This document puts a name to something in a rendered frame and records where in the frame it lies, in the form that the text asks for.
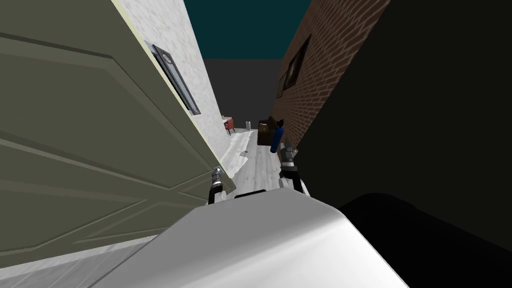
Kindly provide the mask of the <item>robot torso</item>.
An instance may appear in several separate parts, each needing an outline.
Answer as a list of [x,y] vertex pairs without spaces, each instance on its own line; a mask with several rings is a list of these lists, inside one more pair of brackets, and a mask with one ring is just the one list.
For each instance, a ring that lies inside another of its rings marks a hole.
[[90,288],[409,288],[336,208],[290,188],[200,206]]

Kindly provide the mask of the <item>brown wooden cabinet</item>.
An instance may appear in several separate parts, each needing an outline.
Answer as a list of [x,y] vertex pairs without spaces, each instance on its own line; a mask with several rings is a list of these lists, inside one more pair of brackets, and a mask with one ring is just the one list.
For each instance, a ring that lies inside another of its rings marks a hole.
[[257,131],[257,145],[271,146],[277,128],[278,121],[273,116],[270,116],[268,119],[260,120]]

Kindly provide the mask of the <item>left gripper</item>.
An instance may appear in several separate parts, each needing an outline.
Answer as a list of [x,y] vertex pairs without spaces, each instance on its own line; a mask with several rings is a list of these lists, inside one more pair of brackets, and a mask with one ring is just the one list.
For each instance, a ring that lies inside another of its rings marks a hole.
[[212,177],[212,185],[211,187],[222,186],[222,176],[225,173],[223,168],[219,165],[213,169]]

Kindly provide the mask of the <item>grey framed wall panel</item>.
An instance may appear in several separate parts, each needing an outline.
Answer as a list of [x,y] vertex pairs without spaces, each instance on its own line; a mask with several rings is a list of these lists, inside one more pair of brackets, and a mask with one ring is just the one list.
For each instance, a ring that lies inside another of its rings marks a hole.
[[162,68],[165,75],[169,79],[171,85],[175,89],[177,95],[179,96],[181,102],[184,104],[185,108],[189,111],[191,115],[200,115],[201,111],[197,106],[183,77],[181,76],[179,69],[171,54],[168,51],[154,45],[153,43],[150,43],[146,40],[144,42],[146,43],[150,52],[153,54],[153,57],[157,60],[159,66]]

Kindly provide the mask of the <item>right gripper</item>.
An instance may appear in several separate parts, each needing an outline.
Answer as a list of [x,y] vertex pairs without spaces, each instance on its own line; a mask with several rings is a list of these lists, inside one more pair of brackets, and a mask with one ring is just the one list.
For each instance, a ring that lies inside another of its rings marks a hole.
[[283,167],[295,166],[294,157],[297,155],[298,150],[292,147],[283,146],[280,149],[281,165]]

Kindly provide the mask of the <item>small dark framed picture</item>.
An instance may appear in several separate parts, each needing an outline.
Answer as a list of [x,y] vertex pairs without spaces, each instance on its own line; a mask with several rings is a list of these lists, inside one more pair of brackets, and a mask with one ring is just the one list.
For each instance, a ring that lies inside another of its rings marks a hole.
[[284,89],[285,82],[286,82],[286,79],[287,79],[287,74],[288,74],[288,72],[285,71],[285,73],[279,79],[278,86],[277,86],[277,91],[276,91],[276,98],[277,99],[282,97],[283,89]]

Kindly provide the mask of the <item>blue fire extinguisher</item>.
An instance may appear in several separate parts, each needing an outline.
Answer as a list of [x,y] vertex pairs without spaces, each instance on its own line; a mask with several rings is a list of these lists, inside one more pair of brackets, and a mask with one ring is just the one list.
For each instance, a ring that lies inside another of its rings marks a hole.
[[283,126],[284,126],[284,119],[281,119],[276,123],[276,129],[274,131],[271,146],[270,146],[270,151],[274,154],[278,151],[282,136],[284,134]]

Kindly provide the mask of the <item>olive green door leaf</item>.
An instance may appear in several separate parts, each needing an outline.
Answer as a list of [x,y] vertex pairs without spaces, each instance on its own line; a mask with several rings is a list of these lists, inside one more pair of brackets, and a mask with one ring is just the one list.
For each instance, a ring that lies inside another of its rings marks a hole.
[[221,161],[121,0],[0,0],[0,269],[156,235]]

